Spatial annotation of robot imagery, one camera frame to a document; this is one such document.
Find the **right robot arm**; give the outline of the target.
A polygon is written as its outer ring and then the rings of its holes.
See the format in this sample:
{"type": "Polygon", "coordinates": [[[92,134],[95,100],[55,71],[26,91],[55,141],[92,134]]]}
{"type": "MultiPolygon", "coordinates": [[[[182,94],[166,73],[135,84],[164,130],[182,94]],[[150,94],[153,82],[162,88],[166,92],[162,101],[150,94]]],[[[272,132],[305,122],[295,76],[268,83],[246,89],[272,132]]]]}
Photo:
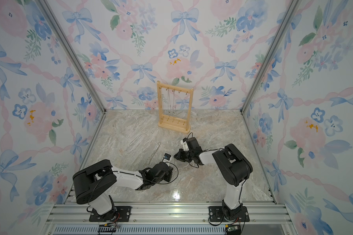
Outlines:
{"type": "Polygon", "coordinates": [[[228,221],[249,222],[247,208],[242,203],[243,186],[250,178],[253,167],[249,160],[234,144],[223,148],[203,150],[196,138],[184,138],[182,148],[174,155],[174,159],[198,166],[215,164],[226,181],[226,193],[222,200],[221,211],[228,221]]]}

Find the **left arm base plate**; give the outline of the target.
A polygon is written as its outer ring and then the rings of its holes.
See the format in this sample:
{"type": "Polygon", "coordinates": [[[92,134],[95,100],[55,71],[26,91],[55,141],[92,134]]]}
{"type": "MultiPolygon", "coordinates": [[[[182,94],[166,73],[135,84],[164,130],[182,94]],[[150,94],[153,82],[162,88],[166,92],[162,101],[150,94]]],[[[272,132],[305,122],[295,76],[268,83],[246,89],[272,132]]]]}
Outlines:
{"type": "Polygon", "coordinates": [[[131,209],[131,206],[116,206],[102,215],[92,209],[89,222],[129,222],[131,209]]]}

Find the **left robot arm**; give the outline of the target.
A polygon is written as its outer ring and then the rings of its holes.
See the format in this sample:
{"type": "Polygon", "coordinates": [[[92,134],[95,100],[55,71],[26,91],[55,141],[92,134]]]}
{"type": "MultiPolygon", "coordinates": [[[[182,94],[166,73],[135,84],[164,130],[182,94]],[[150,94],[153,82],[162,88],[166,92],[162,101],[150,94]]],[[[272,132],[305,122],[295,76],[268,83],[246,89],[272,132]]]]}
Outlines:
{"type": "Polygon", "coordinates": [[[155,185],[169,184],[172,182],[173,165],[169,161],[161,161],[153,167],[128,171],[113,166],[110,160],[102,160],[73,175],[76,203],[88,205],[90,222],[128,220],[129,210],[121,212],[106,191],[112,186],[144,191],[155,185]]]}

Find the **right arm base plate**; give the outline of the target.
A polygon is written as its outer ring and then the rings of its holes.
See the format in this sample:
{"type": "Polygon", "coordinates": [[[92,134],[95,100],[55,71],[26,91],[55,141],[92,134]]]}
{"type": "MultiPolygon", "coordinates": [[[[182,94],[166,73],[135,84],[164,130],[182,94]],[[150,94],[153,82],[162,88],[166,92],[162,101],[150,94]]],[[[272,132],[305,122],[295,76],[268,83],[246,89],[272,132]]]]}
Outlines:
{"type": "Polygon", "coordinates": [[[208,208],[210,222],[249,222],[247,207],[240,205],[234,210],[226,206],[210,206],[208,208]]]}

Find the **wooden jewelry display stand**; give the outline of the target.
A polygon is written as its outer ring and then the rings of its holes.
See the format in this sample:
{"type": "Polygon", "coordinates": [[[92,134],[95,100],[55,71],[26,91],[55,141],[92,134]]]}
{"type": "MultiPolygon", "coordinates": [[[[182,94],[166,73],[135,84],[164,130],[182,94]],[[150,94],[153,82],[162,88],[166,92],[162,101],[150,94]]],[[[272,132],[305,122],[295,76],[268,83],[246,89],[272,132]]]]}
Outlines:
{"type": "Polygon", "coordinates": [[[193,89],[156,83],[158,126],[187,134],[191,130],[193,89]]]}

